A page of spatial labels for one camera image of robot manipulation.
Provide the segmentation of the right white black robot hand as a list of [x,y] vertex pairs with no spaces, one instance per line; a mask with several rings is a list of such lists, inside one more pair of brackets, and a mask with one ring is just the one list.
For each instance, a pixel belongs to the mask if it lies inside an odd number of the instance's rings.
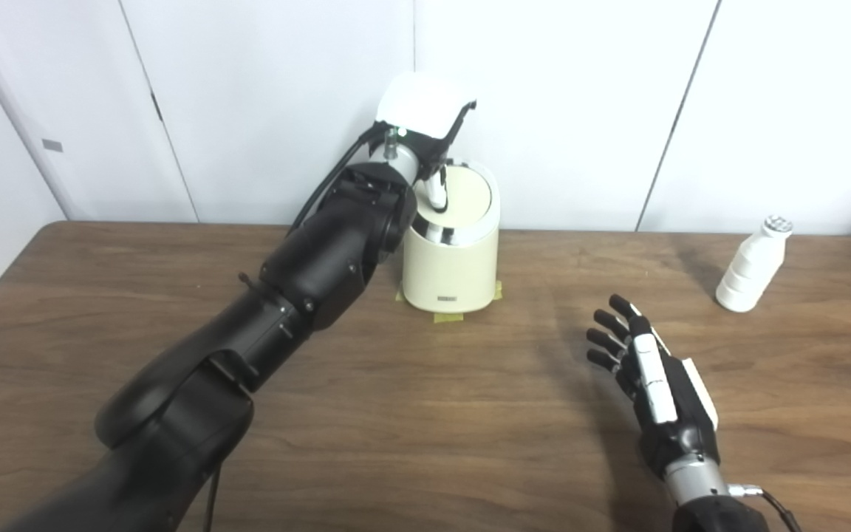
[[662,479],[677,461],[694,457],[722,462],[717,430],[686,360],[672,355],[651,321],[628,299],[611,294],[611,310],[597,309],[587,330],[587,359],[612,374],[632,408],[638,448]]

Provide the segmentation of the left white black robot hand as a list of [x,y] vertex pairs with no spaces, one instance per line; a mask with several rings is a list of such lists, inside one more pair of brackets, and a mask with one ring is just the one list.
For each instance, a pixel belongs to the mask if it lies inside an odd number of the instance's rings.
[[413,180],[425,182],[429,205],[448,208],[445,161],[464,118],[477,106],[475,95],[455,81],[428,72],[393,78],[375,112],[375,123],[396,131],[397,141],[417,161]]

